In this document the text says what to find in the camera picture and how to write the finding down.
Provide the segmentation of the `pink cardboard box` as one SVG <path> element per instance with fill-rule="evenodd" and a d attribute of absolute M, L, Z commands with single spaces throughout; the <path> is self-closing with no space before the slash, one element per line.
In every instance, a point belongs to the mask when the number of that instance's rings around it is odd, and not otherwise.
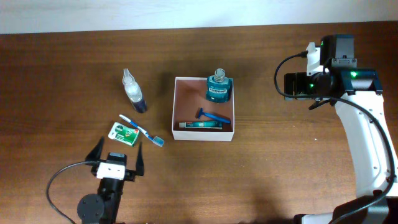
<path fill-rule="evenodd" d="M 185 141 L 231 141 L 235 131 L 234 91 L 226 103 L 214 103 L 206 99 L 207 79 L 199 77 L 177 77 L 175 79 L 172 113 L 172 134 L 175 140 Z M 229 119 L 222 129 L 181 128 L 180 123 L 208 121 L 197 118 L 199 109 Z"/>

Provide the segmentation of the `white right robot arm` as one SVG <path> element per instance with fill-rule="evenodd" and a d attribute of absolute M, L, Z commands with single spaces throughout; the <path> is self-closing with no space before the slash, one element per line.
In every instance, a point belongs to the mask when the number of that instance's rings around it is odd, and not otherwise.
<path fill-rule="evenodd" d="M 397 155 L 384 114 L 377 71 L 358 68 L 352 35 L 327 35 L 297 54 L 306 72 L 287 73 L 286 100 L 330 104 L 342 122 L 353 160 L 356 198 L 330 213 L 298 214 L 294 223 L 397 223 Z"/>

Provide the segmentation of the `green Dettol soap box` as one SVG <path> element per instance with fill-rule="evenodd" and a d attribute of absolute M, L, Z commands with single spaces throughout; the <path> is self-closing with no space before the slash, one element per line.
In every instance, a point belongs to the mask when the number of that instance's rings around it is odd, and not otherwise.
<path fill-rule="evenodd" d="M 108 137 L 112 140 L 134 147 L 139 134 L 140 131 L 138 129 L 129 128 L 119 122 L 115 122 L 109 131 Z"/>

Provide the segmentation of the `blue disposable razor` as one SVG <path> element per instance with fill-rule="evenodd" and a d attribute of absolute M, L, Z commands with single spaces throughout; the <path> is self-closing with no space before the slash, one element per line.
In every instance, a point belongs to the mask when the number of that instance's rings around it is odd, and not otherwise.
<path fill-rule="evenodd" d="M 203 111 L 203 108 L 199 108 L 197 113 L 196 113 L 196 115 L 195 115 L 195 117 L 196 117 L 196 119 L 200 119 L 202 116 L 205 116 L 207 118 L 211 118 L 213 120 L 216 120 L 216 121 L 219 121 L 219 122 L 222 122 L 222 123 L 226 123 L 226 124 L 230 124 L 231 123 L 231 121 L 229 119 L 222 118 L 222 117 L 220 117 L 218 115 L 215 115 L 215 114 L 206 113 L 206 112 Z"/>

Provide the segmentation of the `teal mouthwash bottle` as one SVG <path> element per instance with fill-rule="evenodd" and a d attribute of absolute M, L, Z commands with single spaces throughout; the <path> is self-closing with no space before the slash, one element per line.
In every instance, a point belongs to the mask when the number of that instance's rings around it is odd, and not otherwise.
<path fill-rule="evenodd" d="M 229 101 L 233 80 L 226 76 L 222 68 L 217 68 L 215 73 L 207 78 L 206 99 L 214 103 Z"/>

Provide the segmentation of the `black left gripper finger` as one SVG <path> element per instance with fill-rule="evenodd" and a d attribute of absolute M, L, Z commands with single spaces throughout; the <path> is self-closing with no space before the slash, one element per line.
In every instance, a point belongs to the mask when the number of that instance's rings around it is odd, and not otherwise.
<path fill-rule="evenodd" d="M 137 159 L 136 159 L 136 175 L 144 176 L 145 168 L 144 168 L 144 160 L 142 156 L 142 143 L 139 144 Z"/>
<path fill-rule="evenodd" d="M 103 146 L 104 136 L 101 136 L 96 146 L 85 157 L 86 165 L 97 165 L 101 162 Z"/>

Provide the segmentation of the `teal white toothpaste tube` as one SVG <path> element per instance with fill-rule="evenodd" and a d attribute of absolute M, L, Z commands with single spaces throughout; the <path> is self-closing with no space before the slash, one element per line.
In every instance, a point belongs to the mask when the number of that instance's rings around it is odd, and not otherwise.
<path fill-rule="evenodd" d="M 182 122 L 178 124 L 179 128 L 193 129 L 223 129 L 223 124 L 219 121 L 195 121 Z"/>

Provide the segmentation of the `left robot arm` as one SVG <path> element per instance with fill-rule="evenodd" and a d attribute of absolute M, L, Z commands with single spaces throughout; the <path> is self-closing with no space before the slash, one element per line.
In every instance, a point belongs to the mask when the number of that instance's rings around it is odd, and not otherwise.
<path fill-rule="evenodd" d="M 84 196 L 77 205 L 77 214 L 84 224 L 116 223 L 125 182 L 144 176 L 142 147 L 139 146 L 135 169 L 127 169 L 127 155 L 110 152 L 101 158 L 104 137 L 85 157 L 91 173 L 100 180 L 97 193 Z"/>

